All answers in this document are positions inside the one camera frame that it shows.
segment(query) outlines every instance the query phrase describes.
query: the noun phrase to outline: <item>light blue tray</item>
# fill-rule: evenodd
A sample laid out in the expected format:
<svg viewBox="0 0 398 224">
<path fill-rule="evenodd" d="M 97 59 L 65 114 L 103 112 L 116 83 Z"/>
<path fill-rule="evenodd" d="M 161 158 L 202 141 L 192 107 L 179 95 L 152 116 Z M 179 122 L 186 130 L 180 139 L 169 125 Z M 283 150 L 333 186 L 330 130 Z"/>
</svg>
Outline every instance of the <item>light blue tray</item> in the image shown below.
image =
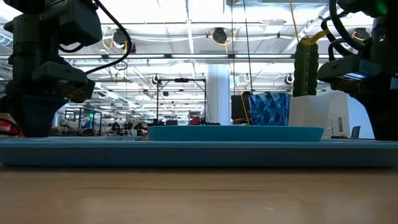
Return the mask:
<svg viewBox="0 0 398 224">
<path fill-rule="evenodd" d="M 154 126 L 151 141 L 318 142 L 323 128 L 291 126 Z"/>
<path fill-rule="evenodd" d="M 63 167 L 396 167 L 398 143 L 153 142 L 132 138 L 0 139 L 0 163 Z"/>
</svg>

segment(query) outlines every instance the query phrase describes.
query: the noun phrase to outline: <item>wooden table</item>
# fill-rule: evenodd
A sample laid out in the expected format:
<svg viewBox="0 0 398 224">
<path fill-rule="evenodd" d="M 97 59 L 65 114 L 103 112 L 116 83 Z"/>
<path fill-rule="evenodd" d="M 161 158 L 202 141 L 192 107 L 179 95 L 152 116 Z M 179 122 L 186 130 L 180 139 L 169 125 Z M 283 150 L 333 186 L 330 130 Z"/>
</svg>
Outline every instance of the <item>wooden table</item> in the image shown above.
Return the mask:
<svg viewBox="0 0 398 224">
<path fill-rule="evenodd" d="M 398 170 L 1 169 L 1 223 L 398 223 Z"/>
</svg>

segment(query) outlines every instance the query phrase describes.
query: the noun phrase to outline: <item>table surface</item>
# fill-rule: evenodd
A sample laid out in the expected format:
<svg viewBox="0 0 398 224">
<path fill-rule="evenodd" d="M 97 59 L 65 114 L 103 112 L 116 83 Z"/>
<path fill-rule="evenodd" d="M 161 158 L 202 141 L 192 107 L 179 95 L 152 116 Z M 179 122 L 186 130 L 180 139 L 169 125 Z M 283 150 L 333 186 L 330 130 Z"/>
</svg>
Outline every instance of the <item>table surface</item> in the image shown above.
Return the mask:
<svg viewBox="0 0 398 224">
<path fill-rule="evenodd" d="M 398 170 L 0 169 L 1 223 L 398 223 Z"/>
</svg>

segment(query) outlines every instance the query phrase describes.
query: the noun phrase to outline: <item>white container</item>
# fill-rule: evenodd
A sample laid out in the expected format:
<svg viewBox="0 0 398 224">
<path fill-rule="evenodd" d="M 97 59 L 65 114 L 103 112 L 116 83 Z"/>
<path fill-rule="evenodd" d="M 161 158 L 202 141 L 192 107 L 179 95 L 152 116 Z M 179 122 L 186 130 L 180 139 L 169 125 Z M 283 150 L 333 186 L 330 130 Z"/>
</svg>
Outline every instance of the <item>white container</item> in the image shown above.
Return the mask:
<svg viewBox="0 0 398 224">
<path fill-rule="evenodd" d="M 289 126 L 320 127 L 327 130 L 327 96 L 300 96 L 290 99 Z"/>
</svg>

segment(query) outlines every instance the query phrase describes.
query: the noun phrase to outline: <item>white column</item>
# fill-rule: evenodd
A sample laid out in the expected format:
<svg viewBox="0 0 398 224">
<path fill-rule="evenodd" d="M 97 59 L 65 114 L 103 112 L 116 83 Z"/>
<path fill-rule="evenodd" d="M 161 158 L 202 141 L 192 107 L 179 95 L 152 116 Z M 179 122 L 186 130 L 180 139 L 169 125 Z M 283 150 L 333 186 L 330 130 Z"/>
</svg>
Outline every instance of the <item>white column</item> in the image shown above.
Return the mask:
<svg viewBox="0 0 398 224">
<path fill-rule="evenodd" d="M 231 121 L 231 95 L 229 66 L 208 65 L 206 119 L 212 123 L 229 125 Z"/>
</svg>

